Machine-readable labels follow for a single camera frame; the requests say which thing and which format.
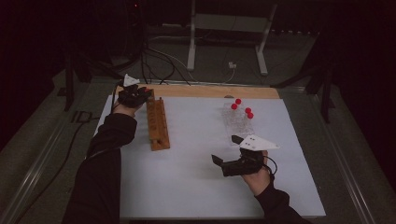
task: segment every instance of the human hand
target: human hand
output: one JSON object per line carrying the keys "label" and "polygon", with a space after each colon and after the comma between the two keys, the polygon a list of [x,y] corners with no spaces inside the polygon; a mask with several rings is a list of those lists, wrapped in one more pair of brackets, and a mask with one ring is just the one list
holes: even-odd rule
{"label": "human hand", "polygon": [[136,84],[123,87],[119,92],[119,102],[131,108],[138,108],[151,96],[151,90],[146,87],[138,88]]}
{"label": "human hand", "polygon": [[113,107],[113,114],[124,114],[124,115],[128,115],[128,116],[131,116],[132,118],[134,118],[134,113],[135,113],[140,107],[142,107],[142,105],[140,105],[140,106],[138,106],[138,107],[136,107],[136,108],[131,108],[131,107],[128,107],[128,106],[126,106],[126,105],[122,105],[122,104],[120,104],[119,101],[117,101],[117,102],[114,104],[114,107]]}
{"label": "human hand", "polygon": [[[268,151],[263,151],[264,164],[267,164]],[[250,190],[255,196],[261,194],[270,184],[271,178],[268,170],[263,166],[259,172],[251,175],[242,175]]]}

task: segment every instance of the red cap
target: red cap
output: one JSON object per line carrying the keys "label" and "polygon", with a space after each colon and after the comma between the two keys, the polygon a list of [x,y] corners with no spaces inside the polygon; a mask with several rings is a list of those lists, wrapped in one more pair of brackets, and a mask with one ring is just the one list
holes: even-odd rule
{"label": "red cap", "polygon": [[254,117],[254,114],[253,114],[253,113],[248,113],[248,114],[247,114],[247,118],[248,118],[248,119],[253,119],[253,117]]}
{"label": "red cap", "polygon": [[238,105],[236,105],[236,104],[231,105],[231,109],[235,110],[236,108],[238,108]]}

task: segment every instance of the black cable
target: black cable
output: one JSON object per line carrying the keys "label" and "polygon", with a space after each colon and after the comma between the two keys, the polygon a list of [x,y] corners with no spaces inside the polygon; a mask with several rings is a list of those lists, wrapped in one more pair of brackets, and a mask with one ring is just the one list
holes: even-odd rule
{"label": "black cable", "polygon": [[110,110],[110,114],[112,114],[113,111],[114,111],[114,108],[116,108],[116,107],[118,106],[118,105],[114,106],[114,101],[115,101],[115,98],[116,98],[117,87],[119,86],[120,83],[121,83],[121,81],[118,82],[118,83],[116,84],[116,86],[114,87],[114,90],[113,90],[113,96],[112,96],[112,98],[111,98],[111,110]]}
{"label": "black cable", "polygon": [[155,76],[155,74],[151,71],[151,67],[148,64],[148,56],[146,54],[144,54],[144,58],[143,59],[144,59],[143,65],[145,65],[148,68],[148,79],[149,79],[149,83],[148,84],[151,84],[151,82],[152,82],[151,74],[154,75],[154,76]]}
{"label": "black cable", "polygon": [[117,65],[113,65],[110,68],[115,70],[115,71],[117,71],[117,72],[125,70],[127,68],[130,68],[130,67],[134,66],[137,63],[137,59],[139,58],[140,54],[141,54],[141,52],[136,54],[134,57],[132,57],[132,56],[129,57],[128,58],[128,62],[120,63],[120,64],[117,64]]}
{"label": "black cable", "polygon": [[272,173],[272,169],[271,169],[268,165],[264,164],[263,166],[264,166],[266,169],[268,169],[268,170],[270,171],[270,174],[271,174],[271,175],[276,174],[276,171],[277,171],[276,162],[275,162],[273,159],[271,159],[271,158],[269,158],[269,157],[267,157],[267,156],[264,156],[264,158],[270,160],[270,161],[275,165],[275,171]]}
{"label": "black cable", "polygon": [[53,183],[53,181],[58,177],[59,173],[62,171],[62,169],[64,168],[64,166],[66,165],[69,157],[70,157],[70,152],[72,150],[72,146],[74,141],[76,140],[76,136],[78,134],[78,131],[81,129],[82,125],[89,123],[91,120],[94,119],[99,119],[99,118],[93,118],[93,119],[89,119],[87,121],[84,121],[82,123],[80,123],[80,125],[78,126],[78,128],[76,129],[75,133],[73,134],[73,138],[72,141],[70,142],[69,148],[67,149],[67,153],[66,153],[66,157],[64,158],[64,161],[62,162],[61,166],[59,167],[58,171],[55,173],[55,175],[52,177],[52,179],[49,181],[49,183],[46,185],[46,187],[44,187],[38,194],[37,196],[35,196],[35,198],[32,200],[32,202],[25,208],[25,210],[21,213],[21,215],[18,217],[18,219],[15,221],[15,224],[18,224],[22,218],[26,215],[26,213],[29,211],[29,209],[33,206],[33,204],[36,203],[36,201],[38,200],[38,198],[40,198],[43,193],[50,187],[50,185]]}
{"label": "black cable", "polygon": [[145,76],[145,67],[144,67],[143,63],[144,63],[143,62],[143,54],[140,54],[140,66],[142,69],[142,76],[143,76],[143,79],[145,79],[146,84],[149,84],[148,80],[146,79],[146,76]]}
{"label": "black cable", "polygon": [[[221,8],[221,0],[219,0],[219,6],[218,6],[218,13],[219,13],[219,14],[220,14],[220,8]],[[232,30],[233,30],[233,28],[235,27],[235,24],[236,24],[236,16],[233,17],[233,25],[231,26],[231,28],[230,28],[229,31],[232,31]],[[230,45],[230,44],[232,44],[232,43],[234,43],[234,42],[236,42],[236,41],[238,41],[238,40],[240,40],[240,39],[241,39],[241,38],[236,38],[235,40],[230,41],[230,42],[228,43],[228,45]],[[226,60],[226,58],[227,58],[227,55],[228,55],[228,52],[229,52],[229,51],[230,51],[230,46],[227,46],[227,49],[226,49],[226,51],[225,51],[225,53],[224,53],[223,60],[222,60],[222,62],[221,62],[221,70],[220,70],[220,72],[221,72],[224,76],[228,76],[228,75],[230,74],[230,70],[227,70],[227,73],[226,73],[226,74],[223,73],[224,62],[225,62],[225,60]]]}
{"label": "black cable", "polygon": [[160,78],[160,77],[158,77],[157,75],[155,75],[155,73],[154,73],[154,72],[152,71],[152,69],[151,69],[151,66],[150,66],[148,63],[144,63],[144,65],[148,68],[148,73],[150,74],[150,76],[149,76],[149,79],[150,79],[149,84],[151,84],[151,80],[152,80],[151,75],[153,75],[154,77],[156,77],[156,78],[159,79],[159,80],[162,80],[162,78]]}
{"label": "black cable", "polygon": [[[218,15],[220,15],[220,12],[221,12],[221,0],[219,0],[219,4],[218,4]],[[233,28],[235,27],[235,24],[236,24],[236,16],[234,16],[234,18],[233,18],[233,25],[227,31],[232,31]],[[207,40],[207,37],[210,36],[211,34],[217,35],[218,41]],[[238,37],[238,38],[236,38],[236,39],[234,39],[234,40],[232,40],[232,41],[230,41],[230,42],[228,42],[226,44],[233,44],[233,43],[243,39],[247,35],[248,35],[248,33],[244,32],[242,37]],[[202,39],[204,42],[208,42],[208,43],[210,43],[210,42],[221,43],[222,42],[221,41],[222,38],[225,38],[225,37],[223,35],[219,34],[218,32],[216,32],[215,30],[210,30],[210,32],[208,34],[204,35],[203,37],[200,37],[199,39]]]}
{"label": "black cable", "polygon": [[[169,59],[170,61],[172,61],[172,60],[168,57],[168,55],[166,55],[166,54],[164,54],[164,53],[162,53],[162,52],[160,52],[160,51],[158,51],[158,50],[155,50],[155,49],[148,49],[148,50],[151,50],[151,51],[153,51],[153,52],[156,52],[156,53],[158,53],[158,54],[161,54],[161,55],[163,55],[164,57],[166,57],[167,59]],[[190,82],[187,81],[187,79],[183,77],[183,75],[181,74],[181,72],[178,70],[177,66],[175,66],[174,63],[173,63],[173,65],[174,65],[176,71],[178,72],[178,74],[181,76],[181,78],[182,78],[187,84],[189,84],[189,86],[190,86],[190,85],[191,85]]]}
{"label": "black cable", "polygon": [[161,82],[160,82],[160,85],[161,84],[163,84],[163,82],[165,82],[165,80],[166,79],[168,79],[169,77],[171,77],[174,73],[175,73],[175,64],[172,62],[172,60],[169,58],[169,57],[166,57],[166,59],[167,59],[167,61],[165,60],[165,59],[163,59],[163,58],[161,58],[161,57],[159,57],[159,56],[156,56],[156,55],[153,55],[153,54],[150,54],[150,53],[148,53],[148,52],[145,52],[147,55],[149,55],[149,56],[151,56],[151,57],[154,57],[154,58],[158,58],[158,59],[160,59],[160,60],[163,60],[163,61],[165,61],[166,63],[169,63],[171,66],[172,66],[172,72],[169,74],[169,75],[167,75],[166,77],[164,77],[164,78],[160,78],[160,80],[161,80]]}

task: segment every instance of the white table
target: white table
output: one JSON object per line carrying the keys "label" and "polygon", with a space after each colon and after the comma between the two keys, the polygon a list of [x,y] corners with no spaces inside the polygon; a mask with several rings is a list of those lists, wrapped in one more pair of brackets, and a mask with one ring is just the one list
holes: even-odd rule
{"label": "white table", "polygon": [[[163,97],[171,148],[151,151],[146,108],[137,113],[135,140],[121,150],[120,217],[260,218],[263,212],[240,176],[223,177],[211,160],[239,158],[226,135],[220,111],[233,99]],[[269,151],[278,166],[276,188],[290,195],[291,206],[304,217],[325,212],[306,164],[288,111],[280,99],[243,99],[252,108],[255,133],[280,145]],[[109,113],[107,99],[99,124]]]}

